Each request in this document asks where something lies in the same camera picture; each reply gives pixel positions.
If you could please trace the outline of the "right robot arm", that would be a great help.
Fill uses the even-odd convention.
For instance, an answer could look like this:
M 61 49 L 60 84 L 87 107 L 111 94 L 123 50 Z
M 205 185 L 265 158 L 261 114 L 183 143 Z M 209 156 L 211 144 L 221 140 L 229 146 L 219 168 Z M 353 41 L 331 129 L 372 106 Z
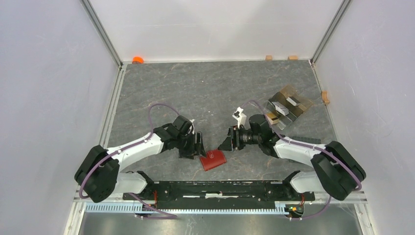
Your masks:
M 325 191 L 343 201 L 361 188 L 367 174 L 346 148 L 338 141 L 312 144 L 275 133 L 266 117 L 261 114 L 249 118 L 250 127 L 235 125 L 219 145 L 222 151 L 238 151 L 247 145 L 257 145 L 271 157 L 292 160 L 313 168 L 311 172 L 297 171 L 286 178 L 283 195 L 289 200 L 302 193 Z

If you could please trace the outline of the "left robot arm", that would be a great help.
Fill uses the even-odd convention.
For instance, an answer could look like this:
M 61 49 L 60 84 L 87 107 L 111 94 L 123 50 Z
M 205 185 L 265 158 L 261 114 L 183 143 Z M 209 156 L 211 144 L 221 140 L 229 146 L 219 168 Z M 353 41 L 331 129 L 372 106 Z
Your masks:
M 126 144 L 92 147 L 74 175 L 80 198 L 99 203 L 112 194 L 134 193 L 149 199 L 154 193 L 151 180 L 143 172 L 125 173 L 124 169 L 172 149 L 178 149 L 179 157 L 185 159 L 206 154 L 202 132 L 195 131 L 193 122 L 184 116 Z

